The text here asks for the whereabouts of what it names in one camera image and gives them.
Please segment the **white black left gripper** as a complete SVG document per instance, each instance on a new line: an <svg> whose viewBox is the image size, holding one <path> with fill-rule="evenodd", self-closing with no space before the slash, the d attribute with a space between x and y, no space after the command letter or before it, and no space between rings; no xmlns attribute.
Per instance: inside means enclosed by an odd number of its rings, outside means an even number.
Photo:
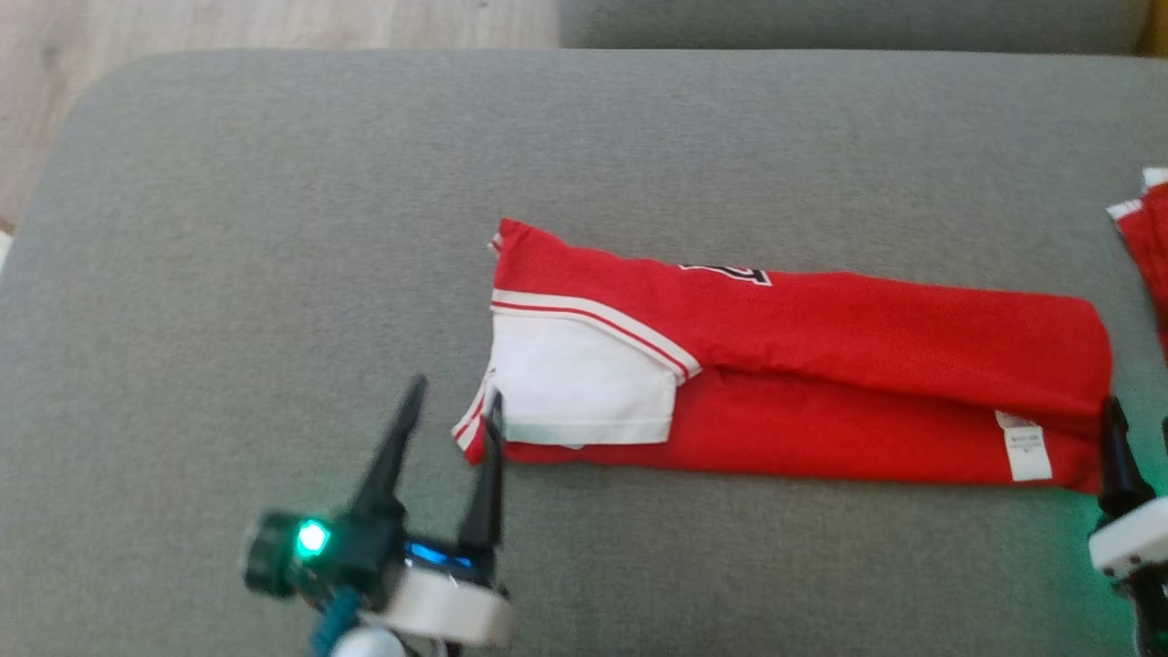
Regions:
<svg viewBox="0 0 1168 657"><path fill-rule="evenodd" d="M412 376L388 421L377 452L353 496L349 518L359 525L403 521L397 496L406 449L427 392L424 374ZM387 578L387 603L361 613L364 625L445 646L505 649L515 611L496 578L505 507L505 397L493 392L484 417L484 461L458 534L458 544L415 537L404 542L399 567Z"/></svg>

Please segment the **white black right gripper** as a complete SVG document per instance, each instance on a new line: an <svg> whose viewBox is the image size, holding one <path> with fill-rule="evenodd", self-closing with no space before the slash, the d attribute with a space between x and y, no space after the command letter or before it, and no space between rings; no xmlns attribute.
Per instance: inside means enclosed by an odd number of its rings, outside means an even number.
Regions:
<svg viewBox="0 0 1168 657"><path fill-rule="evenodd" d="M1091 562L1133 611L1138 656L1167 653L1167 499L1143 479L1121 400L1101 407L1099 509L1118 518L1089 539Z"/></svg>

